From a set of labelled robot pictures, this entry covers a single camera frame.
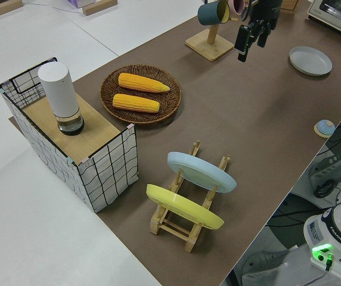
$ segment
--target mug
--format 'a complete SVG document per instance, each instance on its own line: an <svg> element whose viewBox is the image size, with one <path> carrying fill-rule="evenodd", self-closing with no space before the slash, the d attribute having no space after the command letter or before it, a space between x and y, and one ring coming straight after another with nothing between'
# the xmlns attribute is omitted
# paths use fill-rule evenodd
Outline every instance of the mug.
<svg viewBox="0 0 341 286"><path fill-rule="evenodd" d="M228 0L230 16L240 15L244 9L244 0Z"/></svg>
<svg viewBox="0 0 341 286"><path fill-rule="evenodd" d="M230 8L226 0L218 0L207 3L204 0L204 5L199 8L197 18L201 25L223 24L229 20Z"/></svg>

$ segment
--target wire mesh basket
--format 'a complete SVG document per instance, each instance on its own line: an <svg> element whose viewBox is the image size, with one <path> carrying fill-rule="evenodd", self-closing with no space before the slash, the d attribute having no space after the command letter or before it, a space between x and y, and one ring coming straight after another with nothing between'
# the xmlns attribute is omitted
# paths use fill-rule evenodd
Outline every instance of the wire mesh basket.
<svg viewBox="0 0 341 286"><path fill-rule="evenodd" d="M57 59L50 58L0 83L0 93L39 158L93 212L99 212L138 180L135 126L128 126L80 163L75 163L24 112L24 108L45 97L38 70L51 61Z"/></svg>

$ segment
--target white cylindrical speaker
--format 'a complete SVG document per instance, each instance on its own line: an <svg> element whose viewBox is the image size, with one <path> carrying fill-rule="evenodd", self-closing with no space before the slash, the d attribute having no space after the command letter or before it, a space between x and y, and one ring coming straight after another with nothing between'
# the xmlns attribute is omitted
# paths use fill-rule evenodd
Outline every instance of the white cylindrical speaker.
<svg viewBox="0 0 341 286"><path fill-rule="evenodd" d="M46 93L58 127L66 135L76 135L84 127L69 69L53 61L42 65L38 78Z"/></svg>

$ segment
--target blue mug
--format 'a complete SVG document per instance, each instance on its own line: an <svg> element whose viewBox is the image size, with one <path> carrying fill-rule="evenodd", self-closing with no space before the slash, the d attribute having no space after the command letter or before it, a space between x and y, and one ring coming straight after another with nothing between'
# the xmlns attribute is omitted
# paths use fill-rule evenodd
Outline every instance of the blue mug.
<svg viewBox="0 0 341 286"><path fill-rule="evenodd" d="M229 20L230 8L226 0L218 0L207 3L204 0L204 5L199 8L197 18L201 25L223 24Z"/></svg>

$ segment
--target green indicator light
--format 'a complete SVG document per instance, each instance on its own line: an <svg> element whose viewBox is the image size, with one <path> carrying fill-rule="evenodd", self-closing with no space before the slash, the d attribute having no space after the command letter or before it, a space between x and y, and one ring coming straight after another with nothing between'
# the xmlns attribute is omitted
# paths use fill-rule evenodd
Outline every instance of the green indicator light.
<svg viewBox="0 0 341 286"><path fill-rule="evenodd" d="M312 255L318 259L318 256L321 252L327 252L329 251L329 249L332 248L332 244L329 244L329 243L326 243L326 244L323 244L323 245L319 245L319 246L316 246L316 247L313 247L312 248ZM332 257L332 254L329 253L328 254L328 259L331 259L330 257Z"/></svg>

